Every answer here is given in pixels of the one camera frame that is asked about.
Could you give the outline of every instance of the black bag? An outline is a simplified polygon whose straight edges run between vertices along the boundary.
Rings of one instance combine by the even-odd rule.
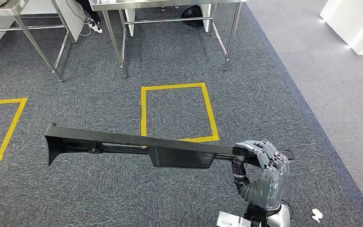
[[[183,12],[181,17],[182,18],[202,17],[201,7],[198,5],[194,5],[186,9],[186,11]],[[202,20],[188,20],[188,21],[183,21],[183,23],[193,27],[202,27],[204,25]]]

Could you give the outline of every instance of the robotic hand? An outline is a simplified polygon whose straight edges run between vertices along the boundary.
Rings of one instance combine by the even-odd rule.
[[[280,204],[289,174],[287,157],[266,140],[248,140],[236,145],[256,155],[263,169],[258,180],[250,183],[244,168],[244,156],[235,156],[232,161],[237,191],[244,200],[250,203],[245,218],[259,215],[258,210],[260,210],[260,213],[265,216],[259,220],[262,225],[265,222],[266,226],[267,222],[271,227],[288,227],[289,210],[285,205]]]

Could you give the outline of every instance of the yellow tape square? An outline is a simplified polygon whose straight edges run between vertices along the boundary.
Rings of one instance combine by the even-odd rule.
[[[151,87],[141,87],[141,135],[147,136],[147,91],[153,90],[163,90],[163,89],[176,89],[176,88],[187,88],[187,87],[200,87],[202,90],[202,95],[204,96],[205,107],[207,109],[209,125],[211,126],[212,135],[204,137],[194,137],[179,139],[183,141],[190,142],[208,142],[219,140],[218,131],[216,129],[215,118],[212,112],[211,103],[209,101],[207,87],[205,83],[194,83],[194,84],[173,84],[173,85],[161,85],[161,86],[151,86]]]
[[[10,137],[12,137],[12,133],[15,130],[16,124],[19,120],[21,112],[23,111],[24,105],[26,104],[27,98],[16,98],[16,99],[4,99],[0,100],[0,104],[11,104],[11,103],[20,103],[15,116],[13,117],[12,123],[9,126],[8,132],[3,139],[3,142],[0,146],[0,161],[3,158],[3,153],[5,152],[6,147],[9,144]]]

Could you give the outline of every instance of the gray floor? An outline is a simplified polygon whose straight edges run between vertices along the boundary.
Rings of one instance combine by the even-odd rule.
[[[248,5],[363,192],[363,56],[320,22],[326,2],[253,0]]]
[[[227,40],[233,6],[218,9],[218,29]],[[111,16],[120,31],[118,15]],[[28,101],[0,161],[0,226],[209,227],[220,210],[243,215],[246,204],[227,162],[208,170],[158,169],[147,157],[67,154],[47,166],[42,136],[47,122],[138,135],[141,86],[194,82],[205,82],[208,89],[220,136],[213,143],[267,138],[296,153],[283,196],[292,206],[291,226],[363,226],[362,195],[247,7],[226,72],[216,38],[202,29],[156,24],[137,26],[135,34],[127,43],[128,78],[121,77],[105,31],[66,50],[60,67],[65,83],[56,82],[21,32],[4,36],[0,99]],[[63,35],[35,33],[51,58]],[[176,139],[209,133],[199,91],[149,92],[149,135]],[[10,118],[13,106],[3,105],[0,112]],[[313,208],[324,213],[321,224],[311,218]]]

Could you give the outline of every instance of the gray carpet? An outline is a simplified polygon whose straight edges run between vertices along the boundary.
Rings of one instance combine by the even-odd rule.
[[[225,40],[233,9],[218,6],[217,27]],[[137,13],[144,18],[157,11]],[[168,9],[164,15],[182,11]],[[120,31],[118,14],[110,15]],[[292,207],[291,226],[363,226],[322,141],[249,18],[244,8],[226,72],[216,38],[183,23],[136,26],[127,42],[130,76],[125,79],[106,29],[69,45],[59,70],[65,83],[56,81],[21,32],[5,35],[0,99],[28,101],[0,161],[0,227],[212,227],[220,210],[243,215],[247,204],[237,195],[226,161],[207,170],[168,169],[153,168],[148,157],[66,154],[47,166],[47,122],[139,135],[141,86],[194,82],[205,82],[208,89],[220,137],[212,143],[266,138],[295,152],[283,196]],[[35,32],[51,58],[63,35],[62,30]],[[148,91],[148,134],[169,139],[208,135],[203,104],[195,88]],[[253,179],[258,170],[250,170]],[[324,214],[320,224],[311,218],[313,208]]]

